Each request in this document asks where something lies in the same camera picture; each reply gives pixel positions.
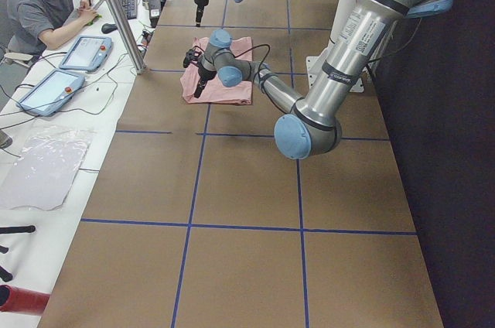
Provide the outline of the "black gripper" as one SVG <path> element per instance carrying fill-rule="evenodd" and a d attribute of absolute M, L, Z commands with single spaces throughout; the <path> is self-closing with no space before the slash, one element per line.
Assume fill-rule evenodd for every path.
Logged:
<path fill-rule="evenodd" d="M 196 3 L 196 27 L 201 27 L 204 9 L 208 6 L 210 0 L 194 0 Z"/>
<path fill-rule="evenodd" d="M 206 68 L 201 62 L 198 63 L 198 75 L 200 79 L 196 85 L 196 90 L 194 91 L 193 96 L 195 98 L 199 98 L 205 89 L 207 82 L 215 78 L 217 72 L 215 70 L 209 70 Z"/>

